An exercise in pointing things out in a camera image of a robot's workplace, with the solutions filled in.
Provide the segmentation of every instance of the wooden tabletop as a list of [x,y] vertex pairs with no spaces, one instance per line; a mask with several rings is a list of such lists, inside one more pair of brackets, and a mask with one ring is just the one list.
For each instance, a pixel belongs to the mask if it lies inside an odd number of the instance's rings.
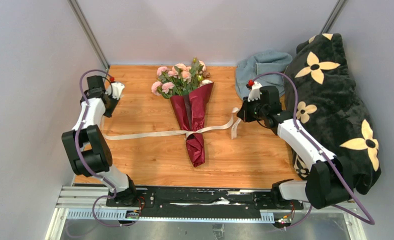
[[[150,90],[157,68],[110,67],[109,73],[124,83],[125,89],[112,118],[105,119],[104,133],[114,136],[180,130],[170,101]],[[234,107],[242,105],[235,91],[235,67],[211,66],[208,71],[214,86],[205,126],[219,126],[228,122]],[[198,167],[189,160],[185,135],[107,140],[107,144],[113,164],[136,185],[266,189],[281,180],[299,179],[291,164],[290,147],[257,122],[240,123],[234,140],[231,129],[205,132],[203,137],[206,162]],[[98,181],[77,176],[75,183]]]

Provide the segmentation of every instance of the white wall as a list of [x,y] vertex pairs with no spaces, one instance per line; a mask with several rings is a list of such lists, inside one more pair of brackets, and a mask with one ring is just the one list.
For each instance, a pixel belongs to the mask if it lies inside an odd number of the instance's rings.
[[0,1],[0,239],[44,239],[73,178],[61,142],[101,68],[66,0]]
[[176,64],[198,57],[235,66],[296,46],[321,31],[335,0],[79,0],[107,60]]
[[350,72],[374,123],[382,170],[361,200],[376,220],[369,240],[394,240],[394,0],[350,0],[331,33],[341,33]]

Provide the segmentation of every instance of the red wrapping paper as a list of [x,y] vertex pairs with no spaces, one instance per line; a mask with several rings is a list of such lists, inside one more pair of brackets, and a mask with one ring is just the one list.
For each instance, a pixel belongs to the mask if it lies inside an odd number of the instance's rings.
[[[170,103],[181,130],[197,131],[205,127],[206,105],[209,102],[213,83],[203,85],[189,95],[172,96]],[[201,133],[193,133],[185,141],[189,159],[194,167],[205,163],[205,140]]]

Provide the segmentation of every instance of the white ribbon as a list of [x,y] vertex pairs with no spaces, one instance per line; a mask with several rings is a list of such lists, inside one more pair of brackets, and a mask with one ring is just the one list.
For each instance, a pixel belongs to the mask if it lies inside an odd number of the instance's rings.
[[[222,125],[222,126],[208,126],[197,131],[186,131],[186,130],[172,130],[172,131],[154,131],[154,132],[146,132],[146,133],[135,133],[135,134],[125,134],[125,135],[116,135],[116,136],[108,136],[106,134],[102,134],[103,137],[107,140],[125,140],[125,139],[139,139],[139,138],[146,138],[146,137],[165,137],[165,136],[175,136],[175,135],[182,135],[188,138],[191,134],[201,134],[211,130],[223,130],[228,129],[232,126],[231,129],[231,139],[235,139],[237,137],[237,126],[241,122],[241,119],[238,118],[237,121],[234,122],[234,113],[238,112],[239,109],[234,107],[231,112],[231,118],[229,121]],[[101,119],[101,129],[103,129],[104,125],[104,117]]]

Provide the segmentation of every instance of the flower bouquet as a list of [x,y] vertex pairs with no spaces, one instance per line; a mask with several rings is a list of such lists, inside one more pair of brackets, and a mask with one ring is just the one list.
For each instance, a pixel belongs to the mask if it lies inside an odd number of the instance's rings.
[[[170,99],[181,130],[195,132],[204,128],[206,104],[212,93],[213,82],[204,62],[197,58],[191,66],[182,63],[172,68],[157,69],[157,81],[151,91],[157,96]],[[187,135],[185,141],[189,159],[194,167],[205,163],[205,141],[201,133]]]

